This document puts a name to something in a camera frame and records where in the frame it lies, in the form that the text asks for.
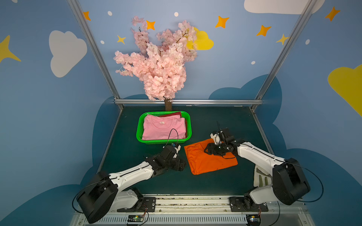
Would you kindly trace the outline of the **orange t-shirt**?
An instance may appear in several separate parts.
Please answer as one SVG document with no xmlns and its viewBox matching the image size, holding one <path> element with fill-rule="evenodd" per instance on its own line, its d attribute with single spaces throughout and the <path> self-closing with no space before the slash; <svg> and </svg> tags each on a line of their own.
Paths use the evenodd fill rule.
<svg viewBox="0 0 362 226">
<path fill-rule="evenodd" d="M 208 144 L 214 144 L 214 141 L 210 138 L 184 147 L 189 167 L 193 175 L 200 175 L 237 166 L 238 161 L 232 153 L 227 153 L 225 158 L 205 153 L 204 150 Z"/>
</svg>

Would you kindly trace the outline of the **pink t-shirt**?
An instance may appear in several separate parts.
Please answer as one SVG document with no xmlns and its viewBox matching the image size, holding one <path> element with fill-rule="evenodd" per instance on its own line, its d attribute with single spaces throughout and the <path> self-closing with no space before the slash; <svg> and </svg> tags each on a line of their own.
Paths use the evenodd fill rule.
<svg viewBox="0 0 362 226">
<path fill-rule="evenodd" d="M 187 137 L 185 118 L 182 117 L 147 115 L 143 128 L 142 140 L 185 139 Z"/>
</svg>

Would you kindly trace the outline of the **dark red t-shirt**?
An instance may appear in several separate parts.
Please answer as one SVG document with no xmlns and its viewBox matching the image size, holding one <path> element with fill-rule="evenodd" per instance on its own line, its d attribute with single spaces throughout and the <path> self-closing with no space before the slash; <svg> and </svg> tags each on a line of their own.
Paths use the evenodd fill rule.
<svg viewBox="0 0 362 226">
<path fill-rule="evenodd" d="M 182 117 L 182 113 L 181 113 L 181 112 L 175 112 L 175 113 L 160 115 L 159 117 L 176 117 L 176 118 L 181 118 L 181 117 Z"/>
</svg>

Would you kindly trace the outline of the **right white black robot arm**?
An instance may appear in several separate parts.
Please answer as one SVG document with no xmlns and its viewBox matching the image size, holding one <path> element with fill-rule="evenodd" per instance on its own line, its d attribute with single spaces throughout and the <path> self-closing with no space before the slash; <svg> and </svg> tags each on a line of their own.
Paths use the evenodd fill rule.
<svg viewBox="0 0 362 226">
<path fill-rule="evenodd" d="M 310 192 L 310 185 L 297 160 L 277 157 L 250 142 L 236 139 L 227 128 L 212 132 L 210 137 L 213 143 L 206 146 L 205 153 L 221 157 L 231 153 L 253 162 L 260 172 L 271 177 L 267 185 L 255 186 L 244 194 L 245 209 L 250 211 L 257 205 L 274 201 L 291 205 Z"/>
</svg>

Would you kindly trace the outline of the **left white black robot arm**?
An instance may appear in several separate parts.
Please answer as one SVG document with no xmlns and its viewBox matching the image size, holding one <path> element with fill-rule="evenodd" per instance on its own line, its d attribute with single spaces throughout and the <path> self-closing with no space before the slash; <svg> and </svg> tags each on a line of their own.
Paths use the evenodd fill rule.
<svg viewBox="0 0 362 226">
<path fill-rule="evenodd" d="M 132 186 L 169 170 L 183 171 L 186 161 L 178 155 L 181 145 L 172 143 L 151 158 L 127 170 L 98 172 L 75 197 L 88 223 L 93 224 L 107 213 L 115 211 L 140 211 L 145 197 Z"/>
</svg>

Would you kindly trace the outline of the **green plastic perforated basket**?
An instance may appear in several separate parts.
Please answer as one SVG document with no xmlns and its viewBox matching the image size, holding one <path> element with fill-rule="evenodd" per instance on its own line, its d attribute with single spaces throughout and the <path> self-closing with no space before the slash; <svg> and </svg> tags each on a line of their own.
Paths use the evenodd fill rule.
<svg viewBox="0 0 362 226">
<path fill-rule="evenodd" d="M 165 115 L 165 114 L 170 114 L 170 113 L 175 113 L 175 112 L 181 112 L 182 113 L 182 118 L 185 118 L 185 122 L 186 122 L 186 129 L 187 129 L 187 137 L 185 139 L 168 139 L 168 140 L 142 140 L 142 135 L 144 132 L 144 128 L 143 128 L 143 123 L 144 123 L 144 119 L 147 115 L 154 115 L 154 116 L 160 116 L 160 115 Z M 192 128 L 191 128 L 191 118 L 190 115 L 185 112 L 185 111 L 161 111 L 161 112 L 146 112 L 143 113 L 140 118 L 139 118 L 139 122 L 138 122 L 138 126 L 137 126 L 137 132 L 136 132 L 136 138 L 139 142 L 147 144 L 147 145 L 155 145 L 155 144 L 165 144 L 165 143 L 172 143 L 172 142 L 178 142 L 178 143 L 184 143 L 186 141 L 188 141 L 192 136 Z"/>
</svg>

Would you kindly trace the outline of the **left small circuit board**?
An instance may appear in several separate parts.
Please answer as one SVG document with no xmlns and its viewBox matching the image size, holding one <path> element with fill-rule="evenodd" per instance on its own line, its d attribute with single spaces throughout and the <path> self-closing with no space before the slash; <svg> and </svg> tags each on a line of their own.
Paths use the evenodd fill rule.
<svg viewBox="0 0 362 226">
<path fill-rule="evenodd" d="M 144 221 L 144 216 L 142 215 L 129 215 L 127 217 L 127 223 L 140 224 L 143 223 L 143 221 Z"/>
</svg>

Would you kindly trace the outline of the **small circuit board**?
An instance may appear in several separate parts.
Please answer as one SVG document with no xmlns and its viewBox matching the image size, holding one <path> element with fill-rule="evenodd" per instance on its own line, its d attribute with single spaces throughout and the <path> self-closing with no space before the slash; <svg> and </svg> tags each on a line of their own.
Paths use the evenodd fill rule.
<svg viewBox="0 0 362 226">
<path fill-rule="evenodd" d="M 260 226 L 261 225 L 261 218 L 259 215 L 247 215 L 247 226 Z"/>
<path fill-rule="evenodd" d="M 144 216 L 142 215 L 129 215 L 127 217 L 127 223 L 140 224 L 143 223 L 143 221 L 144 221 Z"/>
</svg>

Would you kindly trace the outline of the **right small circuit board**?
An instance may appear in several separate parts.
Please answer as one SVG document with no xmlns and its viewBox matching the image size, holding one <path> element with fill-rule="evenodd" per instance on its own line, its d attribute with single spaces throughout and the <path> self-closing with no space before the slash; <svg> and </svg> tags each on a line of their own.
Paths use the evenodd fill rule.
<svg viewBox="0 0 362 226">
<path fill-rule="evenodd" d="M 261 218 L 259 215 L 247 215 L 247 226 L 260 226 L 261 225 Z"/>
</svg>

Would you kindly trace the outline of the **pink cherry blossom tree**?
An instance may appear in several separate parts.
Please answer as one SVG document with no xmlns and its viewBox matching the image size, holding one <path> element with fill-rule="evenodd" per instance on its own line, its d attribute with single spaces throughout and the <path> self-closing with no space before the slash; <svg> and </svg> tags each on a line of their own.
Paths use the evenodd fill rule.
<svg viewBox="0 0 362 226">
<path fill-rule="evenodd" d="M 135 16 L 132 25 L 136 27 L 132 33 L 140 52 L 124 54 L 117 51 L 114 60 L 122 66 L 117 73 L 136 76 L 143 82 L 146 96 L 152 101 L 163 101 L 165 110 L 171 111 L 172 101 L 187 79 L 185 63 L 197 57 L 197 47 L 187 46 L 197 40 L 197 31 L 189 22 L 183 21 L 175 32 L 166 29 L 158 33 L 156 37 L 161 44 L 155 45 L 148 33 L 154 29 L 153 22 Z"/>
</svg>

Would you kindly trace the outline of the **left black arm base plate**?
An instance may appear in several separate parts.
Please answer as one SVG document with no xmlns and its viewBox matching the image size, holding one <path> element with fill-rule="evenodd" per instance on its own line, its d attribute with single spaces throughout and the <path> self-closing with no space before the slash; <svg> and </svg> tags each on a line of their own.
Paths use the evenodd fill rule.
<svg viewBox="0 0 362 226">
<path fill-rule="evenodd" d="M 131 208 L 117 209 L 117 212 L 155 212 L 156 198 L 155 197 L 143 197 L 139 199 L 136 204 Z"/>
</svg>

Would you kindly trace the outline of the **aluminium front rail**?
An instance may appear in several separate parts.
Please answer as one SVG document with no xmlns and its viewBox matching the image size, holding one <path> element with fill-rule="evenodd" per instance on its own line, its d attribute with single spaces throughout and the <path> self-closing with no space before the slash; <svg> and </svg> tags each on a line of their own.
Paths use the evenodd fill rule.
<svg viewBox="0 0 362 226">
<path fill-rule="evenodd" d="M 232 212 L 227 195 L 147 195 L 156 198 L 155 212 L 109 212 L 95 226 L 246 226 L 247 215 L 259 215 L 260 226 L 313 226 L 302 202 L 290 206 L 267 202 L 268 212 Z M 127 223 L 129 215 L 144 216 L 143 223 Z"/>
</svg>

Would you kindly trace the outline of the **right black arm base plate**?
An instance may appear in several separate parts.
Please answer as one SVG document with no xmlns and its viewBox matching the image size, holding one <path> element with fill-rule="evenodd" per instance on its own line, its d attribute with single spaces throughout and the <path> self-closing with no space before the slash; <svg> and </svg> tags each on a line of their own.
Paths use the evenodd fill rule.
<svg viewBox="0 0 362 226">
<path fill-rule="evenodd" d="M 268 212 L 266 204 L 256 204 L 249 197 L 232 196 L 229 198 L 232 212 Z"/>
</svg>

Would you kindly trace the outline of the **aluminium back frame bar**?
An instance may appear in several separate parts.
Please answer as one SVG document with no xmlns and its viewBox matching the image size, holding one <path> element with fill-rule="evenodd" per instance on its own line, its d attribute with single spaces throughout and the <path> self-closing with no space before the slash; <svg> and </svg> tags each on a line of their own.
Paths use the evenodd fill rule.
<svg viewBox="0 0 362 226">
<path fill-rule="evenodd" d="M 115 99 L 116 104 L 136 104 L 136 105 L 157 105 L 164 104 L 163 100 L 149 100 L 149 99 Z M 226 99 L 174 99 L 172 104 L 180 105 L 261 105 L 262 100 L 226 100 Z"/>
</svg>

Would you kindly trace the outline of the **right aluminium frame post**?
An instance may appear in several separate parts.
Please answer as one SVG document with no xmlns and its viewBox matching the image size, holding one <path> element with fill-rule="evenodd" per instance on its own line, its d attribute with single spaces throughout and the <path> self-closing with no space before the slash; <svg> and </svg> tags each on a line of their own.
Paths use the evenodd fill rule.
<svg viewBox="0 0 362 226">
<path fill-rule="evenodd" d="M 270 72 L 268 73 L 264 83 L 262 84 L 260 90 L 258 91 L 255 101 L 261 102 L 260 104 L 253 104 L 251 106 L 251 111 L 254 112 L 259 105 L 262 104 L 262 99 L 266 94 L 268 88 L 270 87 L 272 81 L 276 77 L 278 71 L 281 69 L 282 64 L 286 60 L 288 54 L 292 50 L 295 42 L 297 41 L 298 37 L 300 36 L 301 32 L 303 31 L 304 27 L 306 26 L 309 18 L 313 14 L 313 9 L 317 4 L 317 0 L 310 0 L 306 3 L 305 8 L 303 9 L 301 15 L 299 16 L 295 26 L 293 27 L 289 39 L 287 39 L 286 44 L 282 48 L 277 60 L 275 61 L 273 67 L 271 68 Z"/>
</svg>

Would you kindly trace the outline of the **aluminium frame post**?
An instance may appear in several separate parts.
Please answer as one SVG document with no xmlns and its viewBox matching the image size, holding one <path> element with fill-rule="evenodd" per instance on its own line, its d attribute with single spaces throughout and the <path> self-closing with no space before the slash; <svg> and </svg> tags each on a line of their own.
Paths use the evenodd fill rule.
<svg viewBox="0 0 362 226">
<path fill-rule="evenodd" d="M 317 0 L 310 0 L 306 3 L 305 8 L 303 9 L 301 15 L 299 16 L 295 26 L 293 27 L 289 39 L 287 39 L 286 44 L 282 48 L 277 60 L 275 61 L 273 67 L 271 68 L 270 72 L 268 73 L 264 83 L 262 84 L 260 90 L 258 91 L 255 101 L 261 102 L 260 104 L 253 104 L 251 106 L 251 111 L 254 112 L 259 105 L 262 104 L 262 99 L 266 94 L 268 88 L 270 87 L 272 81 L 276 77 L 278 71 L 281 69 L 282 64 L 286 60 L 288 54 L 292 50 L 295 42 L 297 41 L 298 37 L 300 36 L 301 32 L 303 31 L 304 27 L 306 26 L 309 18 L 313 14 L 313 9 L 317 4 Z"/>
<path fill-rule="evenodd" d="M 91 51 L 97 61 L 97 64 L 108 84 L 108 87 L 114 97 L 114 103 L 116 105 L 118 105 L 118 107 L 120 108 L 120 110 L 122 111 L 124 106 L 123 104 L 117 104 L 116 101 L 120 99 L 120 96 L 119 96 L 119 93 L 118 93 L 118 90 L 116 88 L 116 85 L 112 79 L 112 76 L 106 66 L 106 63 L 103 59 L 103 56 L 100 52 L 100 49 L 97 45 L 97 42 L 93 36 L 93 33 L 90 29 L 90 26 L 88 25 L 88 22 L 85 18 L 85 15 L 83 14 L 83 11 L 82 11 L 82 8 L 81 8 L 81 5 L 79 3 L 79 1 L 77 0 L 68 0 L 68 3 L 69 3 L 69 6 L 77 20 L 77 22 L 79 23 L 79 26 L 91 48 Z"/>
</svg>

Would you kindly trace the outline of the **left aluminium frame post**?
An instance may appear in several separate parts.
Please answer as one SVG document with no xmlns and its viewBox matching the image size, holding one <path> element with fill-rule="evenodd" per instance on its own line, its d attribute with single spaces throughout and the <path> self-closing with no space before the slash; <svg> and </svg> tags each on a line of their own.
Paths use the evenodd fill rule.
<svg viewBox="0 0 362 226">
<path fill-rule="evenodd" d="M 69 6 L 77 20 L 77 22 L 79 23 L 79 26 L 91 48 L 91 51 L 97 61 L 97 64 L 108 84 L 108 87 L 114 97 L 114 103 L 116 105 L 118 105 L 118 107 L 120 108 L 120 110 L 122 111 L 124 106 L 123 104 L 117 104 L 116 101 L 120 99 L 120 96 L 119 96 L 119 93 L 118 93 L 118 90 L 116 88 L 116 85 L 112 79 L 112 76 L 106 66 L 106 63 L 103 59 L 103 56 L 100 52 L 100 49 L 97 45 L 97 42 L 93 36 L 93 33 L 90 29 L 90 26 L 88 25 L 88 22 L 85 18 L 85 15 L 83 14 L 83 11 L 82 11 L 82 8 L 81 8 L 81 5 L 79 3 L 79 1 L 77 0 L 68 0 L 68 3 L 69 3 Z"/>
</svg>

